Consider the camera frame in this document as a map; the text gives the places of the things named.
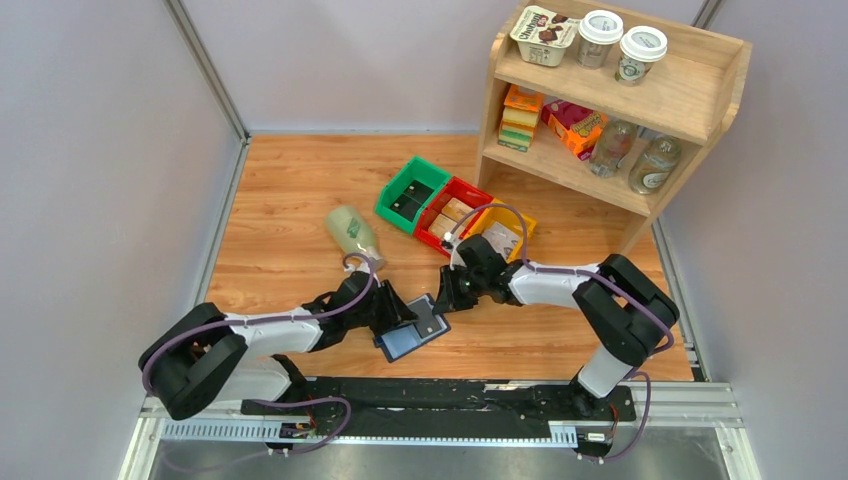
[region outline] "yellow bin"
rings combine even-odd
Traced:
[[[502,200],[498,200],[497,198],[492,199],[492,203],[505,203]],[[536,220],[528,217],[527,215],[521,214],[524,217],[524,222],[527,224],[527,239],[533,238],[533,231],[536,229]],[[524,243],[523,237],[521,235],[521,222],[518,221],[515,214],[506,208],[487,208],[483,215],[480,215],[480,218],[474,222],[474,225],[468,229],[467,237],[474,235],[476,233],[483,233],[487,228],[491,227],[495,222],[500,223],[510,231],[514,232],[518,235],[518,245],[515,246],[512,253],[507,258],[507,262],[511,262],[516,258],[521,257],[521,245]]]

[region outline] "wooden table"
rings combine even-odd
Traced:
[[[477,137],[259,136],[247,164],[215,265],[208,300],[223,311],[289,310],[337,288],[342,252],[324,229],[333,208],[355,206],[374,229],[388,260],[381,278],[406,300],[439,288],[446,258],[374,213],[380,189],[420,155],[465,180],[474,174]],[[617,246],[628,213],[532,175],[504,167],[487,191],[535,217],[533,260],[582,265]],[[665,288],[650,235],[629,257]],[[452,330],[388,363],[370,330],[311,354],[291,354],[304,375],[571,379],[598,346],[583,315],[550,306],[513,307],[483,299],[449,314]],[[675,329],[678,340],[679,331]],[[645,365],[657,380],[692,380],[682,342]]]

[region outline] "pale green plastic bottle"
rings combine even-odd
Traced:
[[[324,219],[324,226],[345,253],[359,252],[369,256],[377,270],[386,264],[377,249],[377,237],[355,208],[342,205],[333,210]]]

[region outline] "perforated metal strip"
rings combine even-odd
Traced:
[[[175,422],[169,420],[162,440],[218,440],[229,442],[280,442],[279,420],[219,420],[197,419]],[[457,447],[549,447],[574,448],[577,430],[565,425],[551,425],[550,438],[442,438],[442,437],[359,437],[342,435],[335,443],[358,445],[434,445]],[[285,439],[290,443],[313,443],[322,439]]]

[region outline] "wall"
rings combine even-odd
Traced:
[[[112,479],[238,144],[161,1],[0,2],[0,477]]]
[[[701,0],[612,0],[690,23]],[[479,128],[517,0],[185,0],[250,130]]]
[[[699,348],[733,384],[767,479],[848,470],[847,13],[727,2],[712,29],[754,45],[741,110],[665,215]]]

